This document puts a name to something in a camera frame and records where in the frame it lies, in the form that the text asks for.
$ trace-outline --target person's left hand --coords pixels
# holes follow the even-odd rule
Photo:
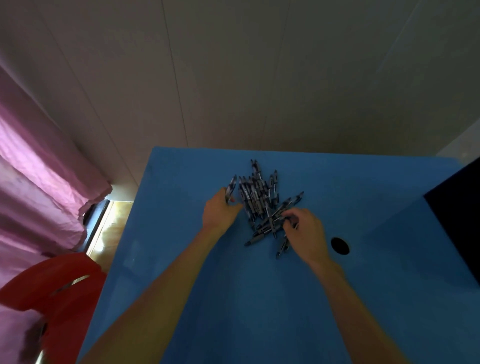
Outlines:
[[[220,189],[211,200],[207,201],[204,209],[204,229],[212,229],[219,234],[219,238],[227,232],[242,209],[242,204],[230,206],[225,202],[226,191],[226,188]]]

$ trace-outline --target curtain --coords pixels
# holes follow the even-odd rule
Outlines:
[[[83,214],[111,192],[107,180],[0,67],[0,287],[81,244]],[[40,316],[0,306],[3,364],[31,363]]]

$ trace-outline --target hand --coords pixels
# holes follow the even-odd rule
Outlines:
[[[306,208],[292,208],[282,216],[296,216],[298,227],[293,229],[290,221],[285,220],[283,229],[290,244],[302,260],[311,268],[313,266],[336,265],[328,254],[325,231],[322,222]]]
[[[204,229],[212,229],[218,234],[218,238],[227,232],[242,209],[241,204],[230,206],[225,202],[226,191],[226,188],[220,189],[207,201],[204,209]]]

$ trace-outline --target pile of pens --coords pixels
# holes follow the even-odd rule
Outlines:
[[[248,217],[248,224],[253,231],[253,237],[246,242],[245,246],[258,243],[270,233],[277,238],[277,233],[283,229],[285,219],[282,213],[289,208],[295,206],[303,198],[303,192],[300,193],[295,200],[288,198],[279,205],[278,194],[278,173],[275,170],[274,174],[270,175],[269,182],[262,178],[262,170],[257,160],[250,160],[252,163],[253,173],[248,179],[246,177],[239,177],[239,193],[243,202],[243,207]],[[231,195],[237,184],[237,175],[235,175],[228,185],[225,199],[230,201]],[[260,220],[260,224],[256,225],[256,220]],[[285,235],[280,249],[276,257],[287,252],[290,248],[290,242]]]

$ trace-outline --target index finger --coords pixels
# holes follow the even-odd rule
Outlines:
[[[291,208],[290,210],[284,211],[284,212],[282,213],[282,216],[283,216],[283,217],[296,216],[296,217],[298,217],[299,219],[301,219],[301,218],[304,218],[304,217],[306,216],[306,212],[303,211],[303,210],[300,210],[300,209],[297,208],[297,207],[294,207],[294,208]]]

